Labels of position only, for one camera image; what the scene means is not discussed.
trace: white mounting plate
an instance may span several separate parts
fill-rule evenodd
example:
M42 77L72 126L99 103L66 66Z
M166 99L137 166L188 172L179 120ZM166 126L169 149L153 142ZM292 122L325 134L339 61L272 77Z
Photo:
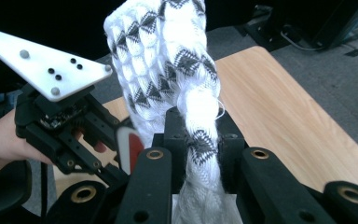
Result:
M112 74L109 65L2 32L0 60L51 102L58 102Z

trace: red component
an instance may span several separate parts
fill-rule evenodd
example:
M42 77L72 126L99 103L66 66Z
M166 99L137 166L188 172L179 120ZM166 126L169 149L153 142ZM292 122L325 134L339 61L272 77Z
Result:
M135 168L136 160L138 159L139 154L144 150L144 145L142 144L141 139L138 135L130 133L129 135L129 145L130 145L130 167L131 173Z

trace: white fabric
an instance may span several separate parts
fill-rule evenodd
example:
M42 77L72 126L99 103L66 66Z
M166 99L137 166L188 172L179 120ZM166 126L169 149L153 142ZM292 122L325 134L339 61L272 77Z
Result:
M103 25L131 120L145 147L177 106L186 121L186 181L172 223L241 223L217 161L220 81L199 0L128 0Z

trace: screw hole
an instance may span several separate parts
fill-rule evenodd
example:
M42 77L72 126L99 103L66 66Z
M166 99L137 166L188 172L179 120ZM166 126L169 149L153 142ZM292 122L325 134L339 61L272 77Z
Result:
M138 211L133 215L133 220L138 223L146 222L149 219L149 214L146 211Z
M298 215L301 217L301 219L303 219L306 222L314 222L315 221L315 216L305 210L301 210Z
M72 166L75 165L75 162L72 161L72 160L70 160L70 161L68 161L66 164L67 164L68 166L72 167Z
M338 188L338 193L344 199L352 202L358 203L358 190L350 187L340 187Z
M71 200L74 203L86 203L97 194L97 189L93 186L82 186L76 189L72 195Z
M151 151L147 152L146 157L150 160L158 160L163 155L164 155L164 153L162 153L162 151L160 151L160 150L151 150Z
M265 160L269 157L269 154L263 150L253 150L252 155L260 160Z
M95 168L100 168L101 165L99 162L95 161L93 164L92 164Z

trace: human hand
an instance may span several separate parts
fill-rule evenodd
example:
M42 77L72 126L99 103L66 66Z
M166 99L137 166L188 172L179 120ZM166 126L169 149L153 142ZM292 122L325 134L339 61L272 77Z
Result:
M47 156L16 135L14 117L15 110L12 110L0 118L0 169L12 161L28 159L52 164ZM74 136L78 139L81 136L81 130L75 130ZM98 142L94 149L97 152L105 152L106 146Z

